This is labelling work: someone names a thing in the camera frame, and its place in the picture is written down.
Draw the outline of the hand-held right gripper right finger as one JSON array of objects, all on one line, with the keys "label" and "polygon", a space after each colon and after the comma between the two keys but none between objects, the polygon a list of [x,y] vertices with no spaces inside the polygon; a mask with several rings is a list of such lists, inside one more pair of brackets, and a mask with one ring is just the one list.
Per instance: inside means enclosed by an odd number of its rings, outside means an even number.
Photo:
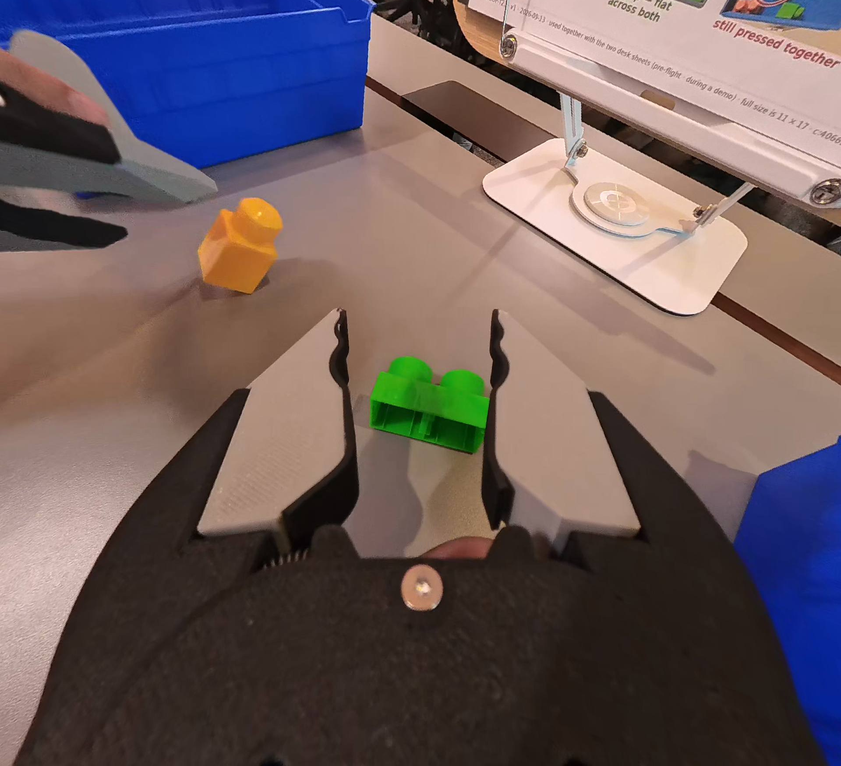
[{"label": "hand-held right gripper right finger", "polygon": [[559,554],[573,532],[640,530],[590,391],[506,311],[491,317],[481,498],[490,528],[520,526]]}]

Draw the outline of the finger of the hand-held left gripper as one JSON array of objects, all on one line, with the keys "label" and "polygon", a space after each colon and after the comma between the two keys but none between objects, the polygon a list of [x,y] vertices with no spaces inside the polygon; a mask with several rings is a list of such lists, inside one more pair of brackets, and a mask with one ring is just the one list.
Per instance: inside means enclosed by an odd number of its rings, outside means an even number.
[{"label": "finger of the hand-held left gripper", "polygon": [[102,249],[127,235],[120,225],[1,201],[1,252]]}]

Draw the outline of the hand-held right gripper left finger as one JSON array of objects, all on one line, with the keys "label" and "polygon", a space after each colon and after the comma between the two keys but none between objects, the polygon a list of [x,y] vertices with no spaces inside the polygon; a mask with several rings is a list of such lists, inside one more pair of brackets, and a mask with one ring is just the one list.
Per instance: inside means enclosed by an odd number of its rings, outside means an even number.
[{"label": "hand-held right gripper left finger", "polygon": [[359,497],[346,311],[332,309],[247,389],[197,532],[270,533],[305,550]]}]

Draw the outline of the blue plastic bin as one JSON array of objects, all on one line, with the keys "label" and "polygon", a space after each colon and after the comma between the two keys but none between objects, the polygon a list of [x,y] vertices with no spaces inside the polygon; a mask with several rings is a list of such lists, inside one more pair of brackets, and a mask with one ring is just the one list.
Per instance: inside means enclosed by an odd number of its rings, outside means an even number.
[{"label": "blue plastic bin", "polygon": [[734,547],[826,761],[840,764],[840,442],[760,475]]},{"label": "blue plastic bin", "polygon": [[2,0],[90,69],[133,136],[197,169],[359,128],[370,0]]}]

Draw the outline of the orange single-stud block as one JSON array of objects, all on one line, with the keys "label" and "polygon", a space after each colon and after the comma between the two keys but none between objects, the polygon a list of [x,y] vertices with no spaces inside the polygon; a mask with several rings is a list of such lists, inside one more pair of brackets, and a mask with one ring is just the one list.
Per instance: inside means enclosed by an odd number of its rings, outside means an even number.
[{"label": "orange single-stud block", "polygon": [[278,210],[264,199],[243,198],[235,209],[221,209],[198,247],[203,282],[254,293],[278,259],[275,243],[282,230]]}]

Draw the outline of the green two-stud block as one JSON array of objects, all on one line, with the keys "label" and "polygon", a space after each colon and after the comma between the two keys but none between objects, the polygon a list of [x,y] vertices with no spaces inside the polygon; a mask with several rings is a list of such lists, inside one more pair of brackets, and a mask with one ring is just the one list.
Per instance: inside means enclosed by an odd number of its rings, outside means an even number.
[{"label": "green two-stud block", "polygon": [[438,382],[426,361],[396,357],[370,396],[369,425],[394,435],[473,454],[483,444],[489,413],[485,382],[457,369]]}]

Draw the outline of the person's left hand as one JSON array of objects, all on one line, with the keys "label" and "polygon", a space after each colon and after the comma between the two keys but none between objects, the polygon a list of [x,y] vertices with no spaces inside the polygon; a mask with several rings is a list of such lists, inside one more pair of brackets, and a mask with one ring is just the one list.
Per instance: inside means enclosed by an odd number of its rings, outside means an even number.
[{"label": "person's left hand", "polygon": [[4,49],[1,50],[1,83],[44,109],[110,127],[109,115],[99,104]]}]

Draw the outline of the white document stand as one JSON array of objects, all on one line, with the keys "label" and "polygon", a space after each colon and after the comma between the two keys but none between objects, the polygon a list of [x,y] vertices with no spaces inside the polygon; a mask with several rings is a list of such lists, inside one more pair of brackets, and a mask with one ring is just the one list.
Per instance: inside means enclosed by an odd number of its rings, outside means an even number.
[{"label": "white document stand", "polygon": [[[484,178],[496,204],[542,235],[679,316],[707,308],[748,245],[723,214],[754,188],[816,207],[839,204],[839,159],[826,162],[688,103],[657,103],[652,84],[503,24],[507,64],[558,91],[562,136]],[[742,180],[708,205],[587,145],[581,100]]]}]

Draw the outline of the printed instruction sheet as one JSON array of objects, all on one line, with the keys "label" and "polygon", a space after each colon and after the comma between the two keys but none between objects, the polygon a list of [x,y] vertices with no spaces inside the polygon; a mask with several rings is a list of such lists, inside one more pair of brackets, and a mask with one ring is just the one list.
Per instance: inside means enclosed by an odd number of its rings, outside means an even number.
[{"label": "printed instruction sheet", "polygon": [[474,11],[839,163],[840,0],[463,0]]}]

